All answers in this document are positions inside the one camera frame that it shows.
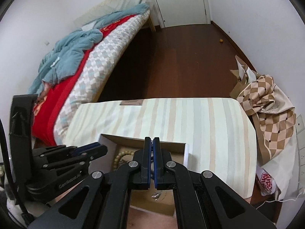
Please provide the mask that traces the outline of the red bed cover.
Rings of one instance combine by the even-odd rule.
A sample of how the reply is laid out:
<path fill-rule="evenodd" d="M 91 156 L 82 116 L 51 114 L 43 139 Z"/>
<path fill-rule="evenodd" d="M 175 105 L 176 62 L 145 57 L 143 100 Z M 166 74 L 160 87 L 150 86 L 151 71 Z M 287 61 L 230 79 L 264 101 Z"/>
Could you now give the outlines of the red bed cover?
<path fill-rule="evenodd" d="M 51 87 L 34 107 L 31 134 L 46 146 L 60 145 L 80 105 L 96 102 L 123 52 L 149 13 L 129 15 L 101 29 L 105 37 L 84 57 L 74 76 Z"/>

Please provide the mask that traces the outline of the pink striped table cloth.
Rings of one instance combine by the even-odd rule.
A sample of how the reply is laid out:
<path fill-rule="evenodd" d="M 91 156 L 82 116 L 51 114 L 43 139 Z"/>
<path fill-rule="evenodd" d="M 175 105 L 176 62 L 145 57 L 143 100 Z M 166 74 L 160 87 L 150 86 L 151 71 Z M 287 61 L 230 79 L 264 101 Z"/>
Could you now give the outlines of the pink striped table cloth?
<path fill-rule="evenodd" d="M 253 193 L 256 135 L 241 105 L 231 98 L 155 98 L 79 106 L 69 126 L 55 134 L 58 144 L 82 146 L 108 134 L 185 143 L 185 163 L 212 171 L 241 197 Z"/>

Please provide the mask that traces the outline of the bed with checkered mattress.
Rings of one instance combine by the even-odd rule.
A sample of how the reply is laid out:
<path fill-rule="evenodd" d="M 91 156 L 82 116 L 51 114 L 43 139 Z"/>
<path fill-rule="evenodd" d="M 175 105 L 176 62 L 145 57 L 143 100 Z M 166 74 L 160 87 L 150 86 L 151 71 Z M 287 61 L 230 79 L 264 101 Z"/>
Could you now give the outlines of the bed with checkered mattress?
<path fill-rule="evenodd" d="M 150 18 L 152 0 L 105 0 L 75 19 L 40 62 L 29 93 L 37 95 L 31 134 L 60 145 L 80 105 L 98 100 L 109 76 Z"/>

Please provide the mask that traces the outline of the teal blue blanket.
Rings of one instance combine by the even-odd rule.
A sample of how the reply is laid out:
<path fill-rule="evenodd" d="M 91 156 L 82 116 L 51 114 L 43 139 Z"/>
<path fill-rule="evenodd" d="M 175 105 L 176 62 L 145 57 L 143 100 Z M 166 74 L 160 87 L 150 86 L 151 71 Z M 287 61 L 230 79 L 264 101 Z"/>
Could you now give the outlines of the teal blue blanket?
<path fill-rule="evenodd" d="M 38 75 L 28 89 L 28 93 L 40 95 L 45 84 L 54 86 L 74 76 L 85 51 L 105 37 L 105 33 L 101 32 L 102 28 L 129 15 L 142 15 L 148 9 L 148 3 L 141 3 L 129 9 L 104 15 L 94 20 L 91 29 L 87 31 L 78 29 L 58 40 L 53 49 L 41 60 Z"/>

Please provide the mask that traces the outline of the white printed plastic bag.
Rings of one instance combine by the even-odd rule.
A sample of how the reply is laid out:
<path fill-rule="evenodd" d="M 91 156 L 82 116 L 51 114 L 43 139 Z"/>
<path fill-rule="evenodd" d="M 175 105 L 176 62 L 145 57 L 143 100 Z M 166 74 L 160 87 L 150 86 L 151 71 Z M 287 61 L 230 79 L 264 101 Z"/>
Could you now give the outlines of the white printed plastic bag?
<path fill-rule="evenodd" d="M 275 180 L 259 165 L 256 166 L 256 180 L 262 196 L 272 195 L 277 191 Z"/>

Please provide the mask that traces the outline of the brown checkered cloth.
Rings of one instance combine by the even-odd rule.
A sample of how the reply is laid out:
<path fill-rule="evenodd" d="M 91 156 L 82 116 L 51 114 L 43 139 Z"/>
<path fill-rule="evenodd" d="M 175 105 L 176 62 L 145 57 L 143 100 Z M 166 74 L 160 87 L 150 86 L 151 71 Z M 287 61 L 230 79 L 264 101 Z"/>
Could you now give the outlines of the brown checkered cloth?
<path fill-rule="evenodd" d="M 252 118 L 258 138 L 259 162 L 264 165 L 279 155 L 293 136 L 295 107 L 269 75 L 239 86 L 234 98 Z"/>

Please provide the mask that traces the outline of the white power strip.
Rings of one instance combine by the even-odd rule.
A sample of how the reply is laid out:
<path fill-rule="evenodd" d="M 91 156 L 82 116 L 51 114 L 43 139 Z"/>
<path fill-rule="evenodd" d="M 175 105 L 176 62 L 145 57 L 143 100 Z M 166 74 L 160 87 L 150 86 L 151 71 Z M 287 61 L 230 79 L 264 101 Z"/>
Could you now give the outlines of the white power strip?
<path fill-rule="evenodd" d="M 298 115 L 296 119 L 297 147 L 299 155 L 299 165 L 304 165 L 304 121 L 302 115 Z"/>

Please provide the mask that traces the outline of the white door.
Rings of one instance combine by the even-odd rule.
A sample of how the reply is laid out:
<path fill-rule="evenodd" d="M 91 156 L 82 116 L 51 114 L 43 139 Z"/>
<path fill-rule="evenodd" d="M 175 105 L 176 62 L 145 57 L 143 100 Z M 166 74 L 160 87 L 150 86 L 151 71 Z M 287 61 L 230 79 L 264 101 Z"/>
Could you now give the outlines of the white door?
<path fill-rule="evenodd" d="M 208 0 L 153 0 L 161 27 L 210 24 Z"/>

